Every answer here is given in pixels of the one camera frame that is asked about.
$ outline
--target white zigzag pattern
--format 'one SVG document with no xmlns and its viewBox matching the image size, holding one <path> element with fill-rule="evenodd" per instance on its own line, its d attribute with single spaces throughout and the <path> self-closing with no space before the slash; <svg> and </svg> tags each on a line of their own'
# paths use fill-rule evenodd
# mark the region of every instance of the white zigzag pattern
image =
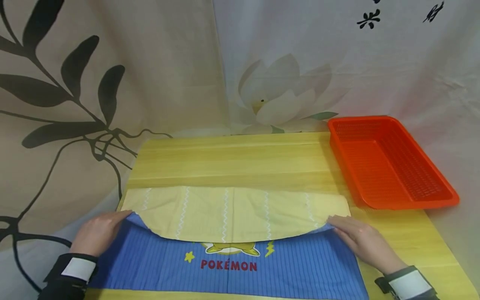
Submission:
<svg viewBox="0 0 480 300">
<path fill-rule="evenodd" d="M 268 192 L 265 192 L 265 217 L 267 219 L 267 240 L 271 240 L 272 234 L 270 233 L 270 217 L 268 216 Z"/>
<path fill-rule="evenodd" d="M 181 213 L 181 216 L 180 216 L 179 228 L 177 229 L 177 235 L 175 236 L 177 237 L 177 239 L 179 238 L 180 231 L 183 228 L 183 218 L 185 217 L 185 213 L 187 212 L 187 203 L 188 203 L 189 193 L 190 193 L 190 187 L 188 186 L 185 191 L 185 199 L 183 199 L 183 208 L 182 208 L 183 212 Z"/>
<path fill-rule="evenodd" d="M 227 208 L 228 208 L 228 189 L 225 189 L 225 196 L 223 197 L 225 202 L 225 210 L 223 213 L 223 237 L 222 242 L 225 243 L 225 237 L 227 236 Z"/>
<path fill-rule="evenodd" d="M 310 206 L 310 195 L 308 195 L 308 193 L 305 193 L 305 200 L 307 201 L 308 217 L 315 223 L 315 228 L 318 228 L 318 223 L 313 219 L 312 207 Z"/>
<path fill-rule="evenodd" d="M 147 191 L 145 192 L 145 200 L 144 200 L 144 205 L 142 207 L 142 210 L 147 209 L 148 206 L 148 201 L 150 200 L 150 191 L 152 188 L 148 188 Z"/>
</svg>

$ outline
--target plastic basket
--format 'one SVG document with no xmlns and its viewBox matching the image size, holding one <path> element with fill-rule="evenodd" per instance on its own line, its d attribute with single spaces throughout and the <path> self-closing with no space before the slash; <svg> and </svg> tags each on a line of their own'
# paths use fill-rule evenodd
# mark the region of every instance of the plastic basket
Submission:
<svg viewBox="0 0 480 300">
<path fill-rule="evenodd" d="M 456 205 L 455 190 L 396 119 L 336 118 L 330 145 L 357 206 L 427 209 Z"/>
</svg>

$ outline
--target hand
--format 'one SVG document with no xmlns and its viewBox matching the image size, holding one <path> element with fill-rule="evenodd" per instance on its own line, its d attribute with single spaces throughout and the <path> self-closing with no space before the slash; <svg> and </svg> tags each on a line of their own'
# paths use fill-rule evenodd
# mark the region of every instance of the hand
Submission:
<svg viewBox="0 0 480 300">
<path fill-rule="evenodd" d="M 407 267 L 372 226 L 349 216 L 331 216 L 327 222 L 336 227 L 335 233 L 358 258 L 383 274 L 388 275 Z"/>
<path fill-rule="evenodd" d="M 70 247 L 70 253 L 88 254 L 99 257 L 113 242 L 120 229 L 120 224 L 131 210 L 103 213 L 80 227 Z"/>
</svg>

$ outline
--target backdrop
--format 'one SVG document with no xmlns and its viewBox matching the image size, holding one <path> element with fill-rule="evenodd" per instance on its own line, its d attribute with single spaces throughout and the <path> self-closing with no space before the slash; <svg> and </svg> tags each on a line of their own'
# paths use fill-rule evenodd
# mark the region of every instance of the backdrop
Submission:
<svg viewBox="0 0 480 300">
<path fill-rule="evenodd" d="M 480 3 L 0 0 L 0 291 L 35 299 L 146 138 L 402 121 L 452 183 L 429 212 L 477 290 Z"/>
</svg>

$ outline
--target yellow fabric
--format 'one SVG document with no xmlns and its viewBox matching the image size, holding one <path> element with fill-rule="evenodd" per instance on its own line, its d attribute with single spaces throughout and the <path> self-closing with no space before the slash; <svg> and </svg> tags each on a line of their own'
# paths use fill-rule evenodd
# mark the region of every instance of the yellow fabric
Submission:
<svg viewBox="0 0 480 300">
<path fill-rule="evenodd" d="M 328 216 L 349 216 L 342 195 L 178 186 L 128 190 L 131 209 L 161 237 L 219 243 L 278 240 L 316 230 Z"/>
<path fill-rule="evenodd" d="M 291 298 L 262 297 L 253 295 L 235 295 L 195 292 L 157 292 L 147 290 L 96 289 L 89 288 L 85 300 L 286 300 Z"/>
</svg>

